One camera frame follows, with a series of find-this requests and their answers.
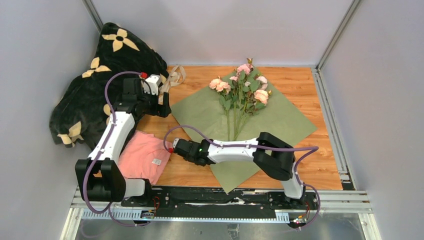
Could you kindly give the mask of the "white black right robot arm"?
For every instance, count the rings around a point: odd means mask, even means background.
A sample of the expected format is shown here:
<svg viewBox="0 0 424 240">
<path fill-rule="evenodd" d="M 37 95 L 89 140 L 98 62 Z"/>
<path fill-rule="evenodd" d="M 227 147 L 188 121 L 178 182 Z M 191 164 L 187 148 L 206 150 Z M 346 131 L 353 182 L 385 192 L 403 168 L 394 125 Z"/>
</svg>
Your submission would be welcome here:
<svg viewBox="0 0 424 240">
<path fill-rule="evenodd" d="M 176 138 L 172 144 L 173 153 L 198 166 L 227 162 L 255 164 L 268 177 L 281 182 L 283 200 L 292 209 L 306 203 L 306 187 L 296 176 L 295 170 L 295 152 L 299 150 L 268 132 L 242 141 L 207 138 L 195 142 Z"/>
</svg>

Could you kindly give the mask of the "green and tan wrapping paper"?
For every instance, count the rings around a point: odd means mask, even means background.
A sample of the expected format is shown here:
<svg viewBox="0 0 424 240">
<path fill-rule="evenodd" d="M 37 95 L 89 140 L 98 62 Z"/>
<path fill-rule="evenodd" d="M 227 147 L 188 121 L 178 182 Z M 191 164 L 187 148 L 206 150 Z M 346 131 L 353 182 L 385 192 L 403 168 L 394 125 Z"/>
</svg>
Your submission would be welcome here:
<svg viewBox="0 0 424 240">
<path fill-rule="evenodd" d="M 302 114 L 274 85 L 268 84 L 270 99 L 257 115 L 245 118 L 237 140 L 249 140 L 268 132 L 291 146 L 316 131 L 316 126 Z M 171 113 L 180 125 L 195 127 L 208 138 L 232 141 L 233 111 L 228 115 L 219 102 L 219 95 L 208 86 L 183 98 L 171 106 Z M 254 163 L 224 162 L 211 170 L 226 193 L 237 188 L 260 169 Z"/>
</svg>

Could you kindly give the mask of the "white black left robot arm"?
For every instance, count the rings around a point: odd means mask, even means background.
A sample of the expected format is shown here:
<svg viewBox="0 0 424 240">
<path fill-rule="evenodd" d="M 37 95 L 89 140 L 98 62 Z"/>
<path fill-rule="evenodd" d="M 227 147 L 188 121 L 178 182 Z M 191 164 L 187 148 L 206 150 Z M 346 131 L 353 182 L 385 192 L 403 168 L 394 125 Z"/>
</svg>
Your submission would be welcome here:
<svg viewBox="0 0 424 240">
<path fill-rule="evenodd" d="M 86 159 L 75 164 L 82 199 L 86 202 L 121 202 L 133 197 L 140 206 L 153 201 L 149 180 L 125 177 L 118 167 L 119 157 L 145 115 L 167 117 L 171 113 L 169 94 L 160 100 L 161 76 L 126 78 L 123 92 L 112 105 L 107 127 Z"/>
</svg>

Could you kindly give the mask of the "beige ribbon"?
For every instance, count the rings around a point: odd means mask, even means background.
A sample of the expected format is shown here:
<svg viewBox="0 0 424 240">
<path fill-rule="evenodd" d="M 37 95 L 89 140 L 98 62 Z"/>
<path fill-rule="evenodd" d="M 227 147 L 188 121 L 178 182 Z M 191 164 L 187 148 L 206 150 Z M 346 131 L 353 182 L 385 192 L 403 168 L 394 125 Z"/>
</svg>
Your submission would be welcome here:
<svg viewBox="0 0 424 240">
<path fill-rule="evenodd" d="M 169 90 L 173 87 L 181 85 L 187 78 L 187 73 L 182 65 L 174 66 L 167 78 L 163 75 L 160 76 L 161 87 L 159 88 L 158 103 L 163 104 L 164 94 L 169 93 Z"/>
</svg>

